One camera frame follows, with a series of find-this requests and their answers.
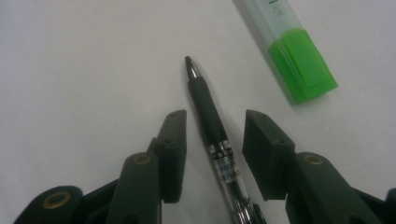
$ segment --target highlighter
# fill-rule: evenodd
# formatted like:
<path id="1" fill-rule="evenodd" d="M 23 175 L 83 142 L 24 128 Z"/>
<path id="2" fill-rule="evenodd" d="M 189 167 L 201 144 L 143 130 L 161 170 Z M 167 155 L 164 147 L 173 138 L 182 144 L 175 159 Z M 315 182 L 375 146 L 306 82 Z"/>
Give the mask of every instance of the highlighter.
<path id="1" fill-rule="evenodd" d="M 297 104 L 337 83 L 287 0 L 240 0 Z"/>

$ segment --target black plastic part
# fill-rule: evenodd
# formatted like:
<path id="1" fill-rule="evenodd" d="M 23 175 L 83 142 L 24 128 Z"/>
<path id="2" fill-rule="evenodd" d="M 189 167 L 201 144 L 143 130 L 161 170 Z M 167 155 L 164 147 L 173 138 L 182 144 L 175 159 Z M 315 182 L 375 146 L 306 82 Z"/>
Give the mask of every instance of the black plastic part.
<path id="1" fill-rule="evenodd" d="M 294 219 L 310 217 L 312 223 L 380 224 L 370 208 L 351 188 L 332 164 L 314 153 L 299 153 L 292 165 L 294 188 L 288 196 L 290 223 L 306 223 Z"/>
<path id="2" fill-rule="evenodd" d="M 84 224 L 105 223 L 117 183 L 118 180 L 114 180 L 84 196 L 80 208 L 85 214 Z"/>
<path id="3" fill-rule="evenodd" d="M 384 213 L 382 218 L 390 223 L 396 223 L 396 189 L 391 189 L 388 192 L 387 199 L 385 200 Z"/>
<path id="4" fill-rule="evenodd" d="M 189 91 L 204 130 L 207 145 L 211 146 L 227 140 L 227 133 L 204 78 L 197 77 L 190 80 Z"/>
<path id="5" fill-rule="evenodd" d="M 106 224 L 161 223 L 159 160 L 154 153 L 126 159 Z"/>
<path id="6" fill-rule="evenodd" d="M 284 200 L 294 143 L 267 115 L 248 110 L 242 150 L 264 200 Z"/>
<path id="7" fill-rule="evenodd" d="M 360 191 L 358 189 L 354 189 L 354 190 L 377 217 L 382 216 L 382 214 L 384 213 L 384 209 L 385 209 L 384 201 L 377 199 L 376 197 L 374 197 L 370 194 L 367 194 L 363 191 Z"/>
<path id="8" fill-rule="evenodd" d="M 79 188 L 62 186 L 49 189 L 32 200 L 15 224 L 80 223 L 77 210 L 81 201 Z"/>
<path id="9" fill-rule="evenodd" d="M 157 154 L 160 160 L 162 199 L 165 203 L 177 203 L 180 199 L 184 167 L 186 163 L 185 110 L 169 114 L 148 152 Z"/>

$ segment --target clear pen barrel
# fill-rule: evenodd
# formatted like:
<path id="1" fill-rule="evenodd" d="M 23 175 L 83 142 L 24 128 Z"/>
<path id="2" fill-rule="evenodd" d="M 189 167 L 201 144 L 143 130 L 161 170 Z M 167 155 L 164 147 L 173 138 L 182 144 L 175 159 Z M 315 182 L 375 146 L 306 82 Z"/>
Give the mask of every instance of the clear pen barrel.
<path id="1" fill-rule="evenodd" d="M 254 223 L 250 200 L 229 142 L 223 141 L 210 146 L 209 153 L 227 196 L 234 222 L 239 224 Z"/>

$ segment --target black rubber grip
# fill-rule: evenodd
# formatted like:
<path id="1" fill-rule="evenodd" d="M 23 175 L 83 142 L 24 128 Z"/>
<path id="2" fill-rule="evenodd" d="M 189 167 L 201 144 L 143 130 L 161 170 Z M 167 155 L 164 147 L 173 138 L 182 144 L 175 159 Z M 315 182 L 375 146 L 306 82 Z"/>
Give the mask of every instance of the black rubber grip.
<path id="1" fill-rule="evenodd" d="M 206 143 L 211 146 L 227 140 L 227 133 L 221 123 L 219 113 L 213 103 L 209 88 L 203 77 L 197 77 L 189 81 L 189 91 L 194 102 Z"/>

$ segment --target brass insert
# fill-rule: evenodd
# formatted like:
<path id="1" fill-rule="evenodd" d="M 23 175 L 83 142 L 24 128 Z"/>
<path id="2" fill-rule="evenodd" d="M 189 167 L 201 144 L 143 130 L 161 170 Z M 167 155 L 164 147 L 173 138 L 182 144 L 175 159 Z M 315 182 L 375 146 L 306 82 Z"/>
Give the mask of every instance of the brass insert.
<path id="1" fill-rule="evenodd" d="M 68 191 L 58 191 L 51 194 L 44 200 L 43 207 L 46 209 L 54 209 L 66 204 L 72 196 Z"/>
<path id="2" fill-rule="evenodd" d="M 307 155 L 304 157 L 305 161 L 314 164 L 314 165 L 321 165 L 323 163 L 323 160 L 317 156 L 314 155 Z"/>
<path id="3" fill-rule="evenodd" d="M 151 162 L 151 158 L 146 154 L 137 155 L 134 157 L 134 163 L 147 164 Z"/>

